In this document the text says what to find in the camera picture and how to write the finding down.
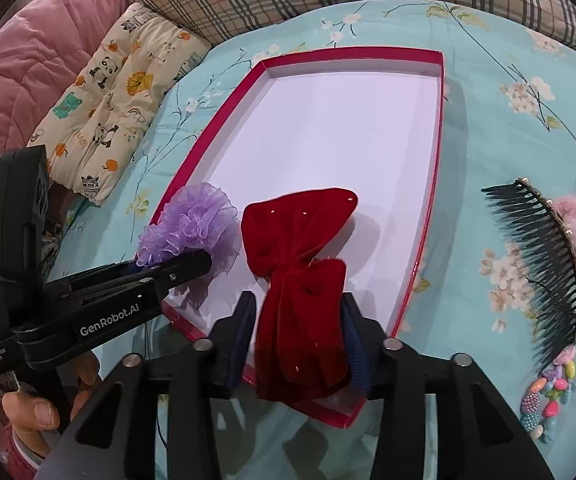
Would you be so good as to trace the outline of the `person's left hand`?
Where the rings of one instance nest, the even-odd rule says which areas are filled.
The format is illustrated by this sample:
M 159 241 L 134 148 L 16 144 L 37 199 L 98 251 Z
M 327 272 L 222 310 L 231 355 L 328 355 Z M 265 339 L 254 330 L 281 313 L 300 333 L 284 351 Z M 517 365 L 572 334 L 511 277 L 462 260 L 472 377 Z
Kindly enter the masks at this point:
M 70 419 L 75 418 L 102 382 L 99 377 L 99 361 L 93 352 L 78 356 L 72 361 L 72 366 L 79 379 L 79 388 L 72 403 Z M 38 457 L 45 458 L 50 447 L 43 434 L 45 431 L 56 430 L 60 424 L 60 416 L 53 404 L 38 396 L 15 391 L 3 395 L 2 407 L 18 441 Z

